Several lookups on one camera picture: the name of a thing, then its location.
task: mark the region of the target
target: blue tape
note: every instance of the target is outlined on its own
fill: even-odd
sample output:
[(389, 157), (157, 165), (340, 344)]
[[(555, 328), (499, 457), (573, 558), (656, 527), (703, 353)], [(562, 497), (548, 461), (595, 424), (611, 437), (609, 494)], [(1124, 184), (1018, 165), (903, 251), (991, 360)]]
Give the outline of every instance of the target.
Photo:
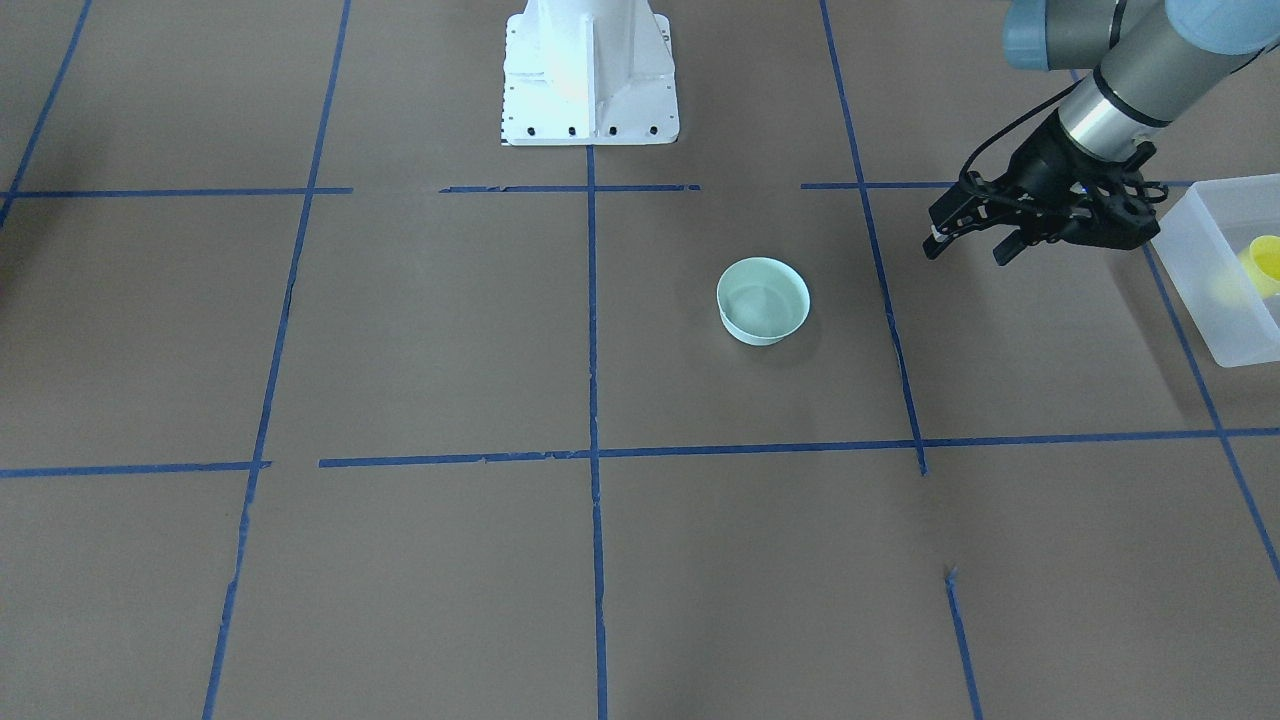
[(388, 457), (325, 457), (316, 466), (384, 468), (397, 465), (458, 465), (467, 462), (538, 462), (541, 460), (585, 460), (588, 450), (549, 450), (545, 452), (475, 452), (457, 455), (401, 455)]
[(36, 190), (13, 193), (18, 200), (96, 197), (256, 197), (275, 195), (351, 195), (352, 187), (210, 187), (165, 190)]
[(598, 363), (596, 272), (595, 272), (595, 147), (586, 146), (586, 316), (588, 374), (590, 377), (591, 448), (591, 556), (595, 574), (595, 712), (598, 720), (609, 717), (609, 664), (604, 632), (604, 532), (600, 518), (600, 388)]
[(978, 697), (978, 679), (973, 674), (973, 659), (969, 656), (969, 639), (964, 633), (964, 619), (960, 616), (960, 601), (956, 598), (956, 568), (947, 573), (947, 605), (951, 606), (951, 624), (956, 630), (956, 646), (960, 648), (960, 664), (964, 666), (964, 684), (969, 688), (969, 706), (973, 720), (982, 720), (982, 698)]
[(876, 218), (872, 215), (870, 196), (867, 195), (867, 177), (863, 174), (861, 154), (858, 151), (858, 135), (854, 132), (854, 117), (849, 110), (849, 97), (845, 94), (845, 76), (840, 69), (840, 56), (836, 54), (836, 36), (831, 29), (831, 14), (827, 0), (818, 0), (822, 8), (822, 24), (827, 32), (827, 50), (831, 53), (831, 69), (836, 76), (836, 90), (840, 92), (840, 108), (845, 114), (845, 132), (849, 135), (849, 151), (854, 156), (854, 174), (858, 177), (858, 192), (863, 199), (863, 215), (867, 219), (867, 234), (872, 245), (872, 258), (876, 260), (876, 277), (879, 279), (881, 295), (884, 300), (884, 319), (888, 322), (890, 337), (893, 340), (893, 352), (897, 355), (897, 369), (902, 379), (902, 401), (906, 404), (906, 416), (911, 424), (911, 438), (915, 441), (915, 456), (920, 464), (920, 474), (929, 474), (929, 464), (924, 457), (924, 442), (920, 438), (920, 421), (911, 398), (911, 379), (906, 372), (906, 356), (902, 354), (902, 341), (897, 334), (897, 320), (893, 316), (893, 300), (888, 292), (888, 277), (884, 274), (884, 259), (881, 256), (879, 240), (876, 236)]
[[(1277, 437), (1280, 428), (1235, 428), (1225, 430), (1230, 437)], [(1149, 430), (1124, 433), (1076, 433), (1042, 436), (991, 436), (924, 438), (925, 447), (988, 447), (1020, 445), (1085, 445), (1101, 442), (1148, 442), (1171, 439), (1210, 439), (1217, 430)], [(846, 442), (797, 442), (760, 445), (695, 445), (654, 447), (600, 448), (604, 459), (621, 457), (684, 457), (698, 455), (769, 455), (791, 452), (856, 452), (864, 450), (911, 450), (913, 439), (870, 439)], [(369, 457), (326, 457), (319, 461), (323, 469), (376, 468), (397, 465), (451, 465), (465, 462), (538, 462), (544, 460), (588, 460), (590, 450), (548, 450), (524, 452), (475, 452), (453, 455), (392, 455)]]
[(54, 101), (58, 100), (58, 91), (63, 87), (63, 79), (67, 77), (67, 69), (72, 65), (72, 58), (76, 56), (76, 47), (79, 46), (81, 33), (84, 32), (84, 20), (88, 19), (88, 10), (93, 5), (93, 0), (84, 0), (84, 5), (81, 6), (81, 14), (76, 18), (76, 29), (72, 31), (72, 40), (67, 45), (67, 53), (63, 54), (63, 63), (58, 67), (58, 74), (54, 76), (54, 86), (49, 88), (49, 96), (45, 97), (45, 105), (40, 109), (40, 115), (36, 117), (36, 127), (31, 131), (31, 137), (27, 140), (27, 149), (22, 151), (22, 160), (18, 161), (18, 170), (13, 174), (13, 182), (9, 184), (9, 196), (4, 199), (4, 204), (0, 205), (0, 228), (4, 227), (5, 220), (9, 218), (9, 211), (13, 209), (13, 201), (18, 190), (22, 187), (22, 178), (27, 174), (27, 168), (31, 167), (31, 156), (36, 152), (36, 145), (40, 142), (40, 133), (45, 131), (45, 123), (49, 120), (49, 113), (54, 109)]
[(686, 447), (620, 447), (602, 450), (600, 457), (678, 457), (690, 455), (767, 455), (774, 452), (850, 452), (856, 450), (910, 450), (915, 441), (873, 439), (855, 442), (799, 442), (774, 445), (701, 445)]
[[(320, 127), (316, 129), (315, 149), (311, 152), (311, 172), (307, 174), (307, 190), (316, 188), (316, 178), (320, 174), (320, 159), (324, 156), (324, 138), (329, 127), (329, 113), (333, 109), (333, 94), (338, 86), (338, 69), (342, 67), (342, 50), (347, 38), (347, 22), (351, 18), (351, 0), (342, 3), (342, 19), (338, 23), (338, 41), (333, 50), (333, 64), (329, 68), (329, 85), (325, 88), (324, 104), (320, 109)], [(289, 306), (293, 302), (293, 286), (298, 279), (298, 263), (302, 259), (302, 246), (307, 236), (307, 223), (311, 218), (312, 192), (303, 195), (302, 214), (298, 218), (298, 233), (293, 241), (293, 256), (289, 260), (289, 275), (284, 286), (284, 301), (280, 305), (280, 322), (275, 331), (275, 347), (271, 352), (271, 369), (266, 375), (266, 392), (262, 396), (262, 415), (259, 420), (257, 439), (253, 445), (253, 466), (248, 471), (248, 480), (244, 483), (244, 503), (241, 506), (239, 532), (236, 539), (236, 570), (230, 583), (227, 584), (227, 594), (223, 597), (223, 616), (218, 628), (218, 642), (214, 647), (214, 661), (209, 670), (209, 688), (205, 692), (205, 707), (201, 714), (202, 720), (212, 720), (214, 707), (218, 702), (218, 688), (221, 683), (223, 661), (227, 657), (227, 639), (230, 635), (232, 616), (236, 612), (236, 593), (239, 588), (241, 570), (244, 566), (244, 547), (248, 542), (250, 507), (253, 505), (253, 496), (257, 492), (259, 471), (261, 469), (262, 452), (266, 446), (266, 432), (271, 423), (271, 402), (275, 398), (275, 383), (280, 375), (280, 357), (284, 354), (284, 338), (289, 329)]]
[(244, 462), (163, 462), (156, 465), (79, 465), (70, 468), (0, 468), (0, 479), (9, 478), (83, 478), (91, 475), (161, 475), (169, 473), (229, 473), (250, 470), (255, 465), (270, 468), (268, 461)]
[(1271, 542), (1271, 534), (1267, 532), (1267, 525), (1262, 520), (1262, 512), (1258, 511), (1258, 503), (1253, 500), (1253, 492), (1249, 489), (1249, 483), (1244, 479), (1244, 471), (1240, 470), (1240, 464), (1235, 459), (1235, 450), (1231, 447), (1230, 433), (1222, 427), (1222, 420), (1217, 414), (1217, 407), (1213, 405), (1213, 396), (1208, 392), (1208, 386), (1204, 384), (1204, 375), (1201, 374), (1199, 363), (1196, 361), (1196, 354), (1192, 352), (1192, 345), (1187, 340), (1187, 331), (1183, 329), (1183, 322), (1178, 319), (1178, 311), (1174, 310), (1174, 301), (1169, 297), (1169, 290), (1165, 287), (1164, 278), (1160, 277), (1160, 269), (1156, 268), (1156, 256), (1151, 252), (1149, 245), (1142, 246), (1142, 252), (1147, 258), (1147, 266), (1151, 269), (1151, 277), (1156, 281), (1156, 290), (1160, 291), (1160, 300), (1165, 304), (1165, 313), (1169, 314), (1169, 320), (1174, 325), (1174, 333), (1178, 334), (1178, 342), (1183, 346), (1183, 355), (1187, 356), (1187, 364), (1192, 368), (1192, 375), (1196, 378), (1196, 386), (1199, 388), (1201, 398), (1204, 401), (1204, 409), (1208, 410), (1208, 416), (1213, 421), (1213, 429), (1217, 432), (1219, 442), (1222, 445), (1222, 452), (1226, 455), (1226, 461), (1231, 466), (1231, 474), (1235, 477), (1235, 484), (1240, 488), (1240, 495), (1244, 497), (1244, 506), (1249, 511), (1249, 516), (1253, 519), (1253, 527), (1258, 532), (1258, 538), (1262, 541), (1262, 550), (1267, 553), (1267, 560), (1271, 562), (1271, 571), (1275, 574), (1276, 580), (1280, 582), (1280, 557), (1276, 555), (1275, 543)]
[(440, 195), (477, 192), (696, 192), (701, 188), (700, 184), (454, 184), (440, 190)]
[(948, 188), (955, 181), (905, 181), (905, 182), (805, 182), (800, 183), (800, 190), (915, 190), (915, 188)]
[(1139, 442), (1156, 439), (1216, 438), (1217, 430), (1152, 430), (1133, 433), (1082, 433), (1053, 436), (1006, 436), (969, 438), (925, 438), (927, 447), (983, 447), (998, 445), (1069, 445), (1092, 442)]
[(1228, 437), (1276, 437), (1280, 428), (1236, 428), (1226, 430)]

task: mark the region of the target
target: black cable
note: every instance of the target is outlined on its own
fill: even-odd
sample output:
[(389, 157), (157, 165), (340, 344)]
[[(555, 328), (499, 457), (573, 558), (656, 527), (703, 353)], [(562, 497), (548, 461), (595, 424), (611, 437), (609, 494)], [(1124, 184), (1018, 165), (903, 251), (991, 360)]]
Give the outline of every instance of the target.
[(1014, 209), (1018, 209), (1018, 210), (1023, 210), (1024, 213), (1033, 213), (1033, 214), (1037, 214), (1037, 215), (1044, 214), (1044, 209), (1043, 208), (1034, 208), (1032, 205), (1027, 205), (1025, 202), (1019, 202), (1016, 200), (1009, 200), (1007, 197), (1000, 197), (998, 195), (992, 195), (989, 192), (979, 190), (978, 186), (975, 186), (973, 183), (973, 178), (969, 176), (969, 169), (973, 168), (974, 160), (977, 160), (978, 156), (982, 155), (982, 152), (984, 150), (987, 150), (988, 147), (991, 147), (992, 145), (995, 145), (996, 142), (998, 142), (1000, 138), (1005, 137), (1006, 135), (1009, 135), (1010, 132), (1012, 132), (1014, 129), (1016, 129), (1018, 126), (1020, 126), (1020, 124), (1025, 123), (1027, 120), (1034, 118), (1036, 115), (1043, 113), (1050, 105), (1052, 105), (1052, 104), (1057, 102), (1059, 100), (1061, 100), (1061, 99), (1066, 97), (1068, 95), (1070, 95), (1071, 91), (1075, 90), (1075, 87), (1078, 85), (1080, 85), (1082, 82), (1084, 82), (1084, 81), (1083, 79), (1078, 79), (1078, 81), (1073, 82), (1070, 86), (1068, 86), (1065, 90), (1062, 90), (1061, 92), (1059, 92), (1053, 97), (1050, 97), (1048, 100), (1046, 100), (1046, 101), (1041, 102), (1039, 105), (1032, 108), (1030, 110), (1023, 113), (1023, 115), (1020, 118), (1018, 118), (1016, 120), (1009, 123), (1007, 126), (1005, 126), (1004, 128), (1001, 128), (1000, 132), (997, 132), (996, 135), (988, 137), (982, 145), (979, 145), (978, 149), (974, 150), (972, 155), (969, 155), (969, 159), (965, 160), (964, 165), (960, 168), (960, 182), (959, 182), (960, 187), (964, 188), (964, 191), (968, 192), (969, 195), (974, 195), (977, 197), (982, 197), (983, 200), (988, 200), (991, 202), (998, 202), (1001, 205), (1007, 205), (1010, 208), (1014, 208)]
[(1120, 44), (1120, 24), (1124, 22), (1124, 10), (1129, 5), (1129, 0), (1116, 0), (1116, 9), (1111, 13), (1111, 32), (1107, 35), (1107, 47), (1115, 47)]
[(1249, 58), (1249, 61), (1247, 61), (1243, 65), (1240, 65), (1239, 68), (1235, 68), (1234, 70), (1231, 70), (1231, 74), (1234, 76), (1235, 73), (1238, 73), (1238, 72), (1243, 70), (1244, 68), (1248, 68), (1249, 65), (1252, 65), (1254, 61), (1257, 61), (1258, 58), (1261, 58), (1263, 55), (1270, 55), (1270, 54), (1275, 53), (1276, 50), (1280, 50), (1280, 40), (1272, 42), (1270, 47), (1263, 47), (1262, 50), (1258, 50), (1257, 53), (1254, 53), (1253, 56)]

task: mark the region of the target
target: translucent plastic container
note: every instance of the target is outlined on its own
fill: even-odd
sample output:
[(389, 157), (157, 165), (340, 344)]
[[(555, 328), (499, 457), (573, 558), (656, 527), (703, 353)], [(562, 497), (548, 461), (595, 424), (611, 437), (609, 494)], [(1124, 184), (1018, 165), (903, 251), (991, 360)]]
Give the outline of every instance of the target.
[(1280, 360), (1280, 296), (1265, 299), (1242, 264), (1256, 238), (1280, 234), (1280, 174), (1194, 183), (1160, 227), (1152, 245), (1213, 360)]

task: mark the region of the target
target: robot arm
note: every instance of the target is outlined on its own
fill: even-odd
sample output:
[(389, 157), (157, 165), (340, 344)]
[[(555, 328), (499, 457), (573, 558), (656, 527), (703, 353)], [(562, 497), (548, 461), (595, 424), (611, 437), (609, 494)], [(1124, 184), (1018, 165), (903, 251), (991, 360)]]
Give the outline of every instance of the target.
[[(1005, 40), (1018, 67), (1101, 60), (1089, 77), (969, 158), (959, 181), (929, 208), (933, 234), (924, 252), (931, 259), (957, 237), (998, 224), (1016, 228), (993, 251), (1000, 265), (1039, 242), (1133, 250), (1155, 237), (1153, 206), (1167, 188), (1144, 181), (1139, 170), (1156, 152), (1151, 138), (1275, 46), (1280, 3), (1015, 0)], [(986, 181), (969, 169), (995, 140), (1059, 100), (1002, 176)]]

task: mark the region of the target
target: grid line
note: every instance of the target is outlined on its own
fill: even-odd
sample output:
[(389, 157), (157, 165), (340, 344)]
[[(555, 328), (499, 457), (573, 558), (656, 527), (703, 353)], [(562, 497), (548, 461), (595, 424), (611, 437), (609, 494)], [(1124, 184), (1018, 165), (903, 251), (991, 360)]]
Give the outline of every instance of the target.
[(595, 714), (598, 720), (609, 717), (609, 665), (604, 632), (604, 530), (600, 516), (600, 388), (598, 363), (595, 273), (595, 146), (586, 146), (586, 305), (588, 305), (588, 370), (590, 377), (590, 439), (591, 465), (591, 557), (595, 577)]
[(1253, 498), (1253, 491), (1249, 489), (1249, 483), (1244, 478), (1244, 471), (1240, 469), (1240, 462), (1235, 457), (1235, 448), (1231, 447), (1230, 433), (1222, 427), (1222, 419), (1217, 414), (1217, 406), (1213, 404), (1213, 396), (1208, 391), (1208, 386), (1204, 383), (1204, 375), (1201, 373), (1199, 363), (1196, 361), (1196, 354), (1192, 352), (1192, 345), (1187, 340), (1187, 331), (1183, 328), (1183, 322), (1178, 319), (1178, 313), (1174, 310), (1174, 301), (1169, 296), (1169, 290), (1165, 287), (1164, 278), (1160, 277), (1160, 269), (1156, 268), (1156, 256), (1151, 251), (1151, 245), (1143, 245), (1142, 252), (1147, 258), (1147, 268), (1151, 270), (1151, 277), (1156, 281), (1156, 290), (1160, 291), (1160, 300), (1165, 305), (1165, 311), (1169, 314), (1169, 322), (1174, 325), (1174, 333), (1178, 336), (1178, 343), (1183, 347), (1183, 355), (1187, 357), (1187, 364), (1190, 365), (1192, 375), (1196, 378), (1196, 387), (1199, 388), (1201, 400), (1204, 401), (1204, 409), (1208, 410), (1210, 420), (1213, 423), (1213, 430), (1217, 436), (1219, 442), (1222, 445), (1222, 454), (1226, 455), (1226, 462), (1231, 466), (1231, 474), (1235, 477), (1235, 484), (1240, 489), (1240, 496), (1244, 498), (1244, 506), (1249, 511), (1249, 518), (1253, 520), (1253, 527), (1258, 532), (1258, 539), (1262, 541), (1262, 550), (1267, 555), (1267, 560), (1271, 562), (1271, 571), (1275, 574), (1276, 580), (1280, 582), (1280, 559), (1276, 557), (1276, 547), (1271, 542), (1271, 536), (1267, 533), (1267, 525), (1262, 519), (1262, 512), (1258, 510), (1258, 503)]
[(956, 648), (960, 651), (960, 665), (964, 667), (964, 684), (969, 691), (969, 707), (973, 710), (973, 720), (982, 720), (982, 698), (978, 696), (978, 679), (973, 671), (973, 657), (969, 655), (969, 638), (964, 632), (964, 618), (960, 615), (960, 600), (956, 597), (956, 573), (952, 568), (947, 573), (947, 605), (951, 607), (951, 625), (956, 633)]
[(302, 196), (302, 213), (298, 217), (298, 232), (293, 241), (293, 256), (289, 260), (289, 274), (284, 286), (284, 300), (280, 305), (280, 320), (275, 331), (275, 347), (271, 352), (271, 368), (268, 370), (266, 391), (262, 396), (262, 415), (259, 420), (257, 439), (253, 445), (253, 466), (244, 483), (244, 503), (241, 507), (239, 532), (236, 542), (236, 569), (227, 584), (223, 601), (221, 623), (218, 628), (218, 642), (214, 647), (214, 660), (209, 670), (209, 687), (205, 692), (202, 720), (211, 720), (218, 702), (218, 688), (221, 682), (223, 661), (227, 656), (227, 641), (230, 634), (232, 616), (236, 611), (236, 593), (239, 588), (241, 570), (244, 566), (244, 547), (248, 542), (250, 507), (257, 492), (259, 471), (266, 434), (271, 423), (271, 404), (275, 400), (275, 383), (280, 374), (280, 359), (284, 354), (284, 340), (289, 329), (289, 309), (293, 302), (293, 287), (298, 279), (298, 264), (302, 259), (302, 246), (306, 242), (307, 224), (311, 219), (311, 205), (315, 200), (316, 178), (320, 174), (320, 160), (324, 156), (324, 140), (329, 127), (329, 111), (333, 109), (333, 94), (338, 85), (338, 69), (342, 67), (342, 49), (347, 37), (347, 22), (351, 18), (351, 0), (342, 3), (342, 19), (338, 22), (338, 40), (334, 44), (333, 63), (329, 68), (329, 83), (325, 88), (324, 104), (320, 109), (320, 127), (316, 129), (315, 149), (311, 154), (311, 172), (307, 174), (307, 191)]
[(521, 192), (699, 192), (700, 184), (451, 184), (440, 195), (484, 195)]
[(266, 195), (351, 195), (352, 187), (175, 187), (157, 190), (32, 190), (5, 192), (13, 200), (113, 197), (256, 197)]
[(897, 320), (893, 316), (893, 299), (888, 291), (888, 277), (884, 273), (884, 258), (881, 255), (879, 238), (876, 233), (876, 217), (872, 214), (872, 200), (867, 193), (867, 177), (863, 174), (863, 159), (858, 151), (858, 133), (854, 131), (854, 117), (849, 110), (849, 97), (845, 94), (845, 74), (840, 69), (840, 55), (836, 53), (836, 36), (831, 29), (831, 13), (827, 0), (818, 0), (822, 9), (822, 26), (827, 33), (827, 50), (831, 54), (831, 70), (836, 76), (836, 90), (840, 94), (840, 109), (845, 114), (845, 132), (849, 135), (849, 151), (854, 159), (854, 176), (858, 178), (858, 192), (861, 195), (863, 215), (867, 220), (867, 234), (872, 246), (872, 259), (876, 261), (876, 278), (879, 281), (881, 296), (884, 300), (884, 319), (888, 322), (888, 334), (897, 355), (897, 372), (902, 380), (902, 401), (906, 404), (906, 418), (911, 424), (911, 438), (915, 441), (915, 457), (920, 464), (920, 474), (929, 474), (929, 462), (924, 456), (924, 443), (920, 437), (920, 421), (911, 398), (911, 379), (906, 372), (906, 356), (902, 354), (902, 340), (897, 334)]
[(63, 54), (63, 63), (58, 67), (58, 74), (54, 76), (54, 85), (49, 88), (49, 96), (45, 97), (45, 105), (40, 109), (40, 115), (36, 117), (36, 126), (31, 129), (31, 137), (27, 140), (27, 147), (22, 151), (22, 160), (18, 161), (18, 170), (13, 174), (13, 182), (9, 184), (9, 192), (4, 199), (4, 204), (0, 205), (0, 228), (4, 227), (6, 219), (9, 219), (9, 211), (13, 209), (13, 202), (19, 190), (22, 190), (22, 179), (27, 174), (27, 168), (31, 167), (31, 158), (36, 154), (36, 145), (40, 142), (40, 133), (45, 129), (45, 123), (49, 120), (49, 114), (54, 110), (54, 101), (58, 100), (58, 91), (63, 87), (63, 79), (67, 77), (67, 70), (72, 65), (72, 58), (76, 56), (76, 49), (79, 46), (81, 33), (84, 32), (84, 23), (88, 20), (88, 10), (93, 6), (93, 0), (84, 0), (84, 5), (81, 6), (81, 14), (76, 18), (76, 29), (72, 31), (72, 40), (67, 44), (67, 53)]
[[(1169, 187), (1190, 187), (1199, 181), (1160, 181)], [(918, 190), (933, 188), (946, 190), (955, 184), (955, 181), (900, 181), (900, 182), (803, 182), (800, 190)]]
[[(1027, 445), (1092, 445), (1107, 442), (1155, 442), (1181, 439), (1213, 439), (1220, 434), (1229, 437), (1277, 437), (1280, 428), (1230, 428), (1221, 433), (1206, 430), (1147, 430), (1120, 433), (1076, 433), (1041, 436), (987, 436), (923, 438), (925, 447), (992, 447)], [(694, 455), (768, 455), (788, 452), (858, 452), (868, 450), (911, 450), (915, 441), (869, 439), (845, 442), (805, 442), (805, 443), (760, 443), (760, 445), (694, 445), (694, 446), (652, 446), (652, 447), (602, 447), (596, 452), (602, 459), (622, 457), (681, 457)], [(586, 460), (591, 450), (548, 450), (518, 452), (472, 452), (442, 455), (390, 455), (364, 457), (324, 457), (317, 461), (320, 469), (370, 468), (394, 465), (452, 465), (463, 462), (540, 462), (545, 460)]]
[[(270, 461), (257, 466), (270, 468)], [(67, 468), (0, 468), (0, 479), (82, 478), (93, 475), (163, 475), (169, 473), (227, 473), (253, 469), (252, 460), (239, 462), (159, 462), (145, 465), (73, 465)]]

